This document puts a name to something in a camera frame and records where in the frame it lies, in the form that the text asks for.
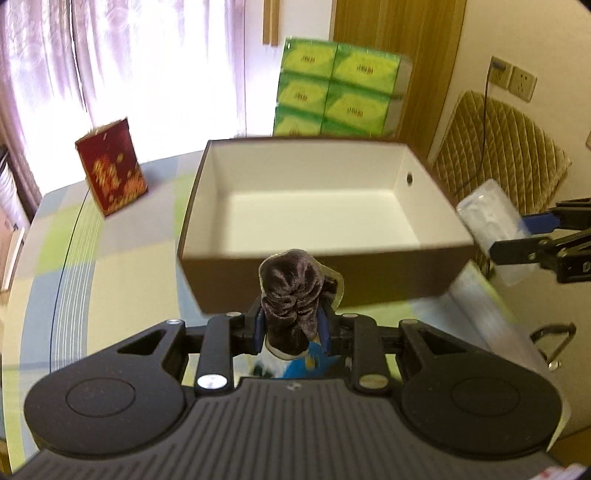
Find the dark velvet sock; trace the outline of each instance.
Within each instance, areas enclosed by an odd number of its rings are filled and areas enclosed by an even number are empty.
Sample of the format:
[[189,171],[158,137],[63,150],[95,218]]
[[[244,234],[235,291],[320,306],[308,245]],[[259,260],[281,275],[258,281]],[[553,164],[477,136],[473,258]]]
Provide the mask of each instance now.
[[316,337],[320,298],[332,301],[337,281],[326,278],[309,253],[296,249],[266,259],[259,276],[269,344],[283,353],[299,355]]

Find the metal handle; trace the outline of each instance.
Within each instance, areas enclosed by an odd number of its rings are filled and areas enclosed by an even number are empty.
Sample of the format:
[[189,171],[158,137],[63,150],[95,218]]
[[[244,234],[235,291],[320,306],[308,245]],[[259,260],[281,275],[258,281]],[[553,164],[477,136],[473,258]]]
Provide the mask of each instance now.
[[540,350],[542,356],[548,362],[548,368],[552,368],[552,363],[558,358],[558,356],[564,351],[564,349],[573,341],[575,334],[577,333],[577,327],[574,323],[561,323],[554,325],[546,325],[542,328],[537,329],[530,335],[532,342],[537,343],[539,340],[548,335],[562,335],[566,333],[567,337],[559,344],[558,347],[550,355],[547,355],[544,351]]

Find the table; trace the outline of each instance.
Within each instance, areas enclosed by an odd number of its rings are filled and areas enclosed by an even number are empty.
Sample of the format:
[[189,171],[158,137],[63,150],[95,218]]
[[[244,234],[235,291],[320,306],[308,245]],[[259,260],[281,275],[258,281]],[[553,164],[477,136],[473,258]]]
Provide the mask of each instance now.
[[[107,219],[85,182],[51,192],[41,202],[18,264],[4,331],[2,393],[13,470],[37,451],[22,407],[41,377],[165,319],[181,318],[189,326],[207,322],[176,259],[201,154],[142,165],[148,194]],[[511,315],[472,264],[441,297],[356,311],[381,325],[419,318],[544,369],[531,342],[506,321]],[[196,366],[194,357],[187,379]],[[246,374],[253,361],[247,355],[236,358],[236,374]]]

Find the wooden door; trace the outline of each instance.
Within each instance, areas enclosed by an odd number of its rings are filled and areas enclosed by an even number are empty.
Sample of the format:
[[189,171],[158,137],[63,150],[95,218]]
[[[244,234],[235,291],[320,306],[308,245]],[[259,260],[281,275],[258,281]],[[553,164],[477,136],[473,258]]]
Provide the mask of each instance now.
[[413,74],[396,139],[423,162],[456,61],[466,0],[338,0],[335,41],[402,53]]

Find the red gift box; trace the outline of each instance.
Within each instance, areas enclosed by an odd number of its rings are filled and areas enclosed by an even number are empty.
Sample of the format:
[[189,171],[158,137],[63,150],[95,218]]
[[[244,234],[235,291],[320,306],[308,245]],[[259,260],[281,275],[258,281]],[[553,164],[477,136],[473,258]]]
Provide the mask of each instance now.
[[108,216],[148,191],[127,119],[97,128],[76,142],[100,211]]

